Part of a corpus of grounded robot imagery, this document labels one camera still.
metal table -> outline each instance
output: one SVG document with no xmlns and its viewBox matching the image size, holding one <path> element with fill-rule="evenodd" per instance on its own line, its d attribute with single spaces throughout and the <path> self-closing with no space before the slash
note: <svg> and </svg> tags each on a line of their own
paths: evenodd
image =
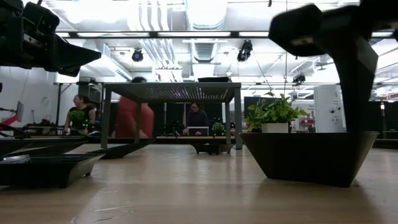
<svg viewBox="0 0 398 224">
<path fill-rule="evenodd" d="M 231 122 L 229 103 L 235 101 L 235 130 L 242 132 L 241 84 L 240 83 L 112 83 L 104 84 L 105 100 L 102 119 L 101 147 L 108 147 L 111 95 L 115 92 L 136 103 L 225 103 L 226 143 L 231 144 Z M 141 104 L 137 107 L 137 130 L 141 129 Z M 139 142 L 136 131 L 135 142 Z M 236 134 L 236 149 L 243 142 Z"/>
</svg>

white pot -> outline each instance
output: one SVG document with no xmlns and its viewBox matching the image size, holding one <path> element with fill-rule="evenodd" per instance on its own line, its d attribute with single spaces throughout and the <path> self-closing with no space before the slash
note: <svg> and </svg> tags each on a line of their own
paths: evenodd
<svg viewBox="0 0 398 224">
<path fill-rule="evenodd" d="M 263 133 L 289 133 L 288 123 L 267 123 L 261 126 Z"/>
</svg>

grate tabletop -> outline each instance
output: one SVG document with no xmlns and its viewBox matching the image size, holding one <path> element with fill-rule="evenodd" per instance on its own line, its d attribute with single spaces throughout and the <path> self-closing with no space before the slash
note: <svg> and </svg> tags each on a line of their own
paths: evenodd
<svg viewBox="0 0 398 224">
<path fill-rule="evenodd" d="M 229 103 L 240 83 L 112 83 L 106 89 L 143 103 Z"/>
</svg>

red shirt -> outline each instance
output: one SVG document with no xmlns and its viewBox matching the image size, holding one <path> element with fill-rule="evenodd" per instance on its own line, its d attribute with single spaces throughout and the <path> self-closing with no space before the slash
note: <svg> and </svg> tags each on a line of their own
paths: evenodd
<svg viewBox="0 0 398 224">
<path fill-rule="evenodd" d="M 154 112 L 145 105 L 141 105 L 141 130 L 148 138 L 152 137 L 154 131 Z M 125 97 L 119 101 L 119 111 L 116 118 L 118 124 L 116 130 L 117 138 L 134 138 L 136 133 L 137 103 Z"/>
</svg>

dark hair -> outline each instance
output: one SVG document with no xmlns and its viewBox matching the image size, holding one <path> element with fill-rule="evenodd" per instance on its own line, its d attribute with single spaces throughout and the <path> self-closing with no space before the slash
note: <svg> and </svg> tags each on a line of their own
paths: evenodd
<svg viewBox="0 0 398 224">
<path fill-rule="evenodd" d="M 79 99 L 83 100 L 83 103 L 89 103 L 90 102 L 90 99 L 87 96 L 83 95 L 83 94 L 77 94 L 76 96 L 79 97 Z"/>
<path fill-rule="evenodd" d="M 191 103 L 191 106 L 194 105 L 194 104 L 197 105 L 200 108 L 200 103 Z"/>
<path fill-rule="evenodd" d="M 146 78 L 144 78 L 144 77 L 135 77 L 135 78 L 133 78 L 132 80 L 131 80 L 131 82 L 130 83 L 142 83 L 142 81 L 147 81 L 147 79 Z"/>
</svg>

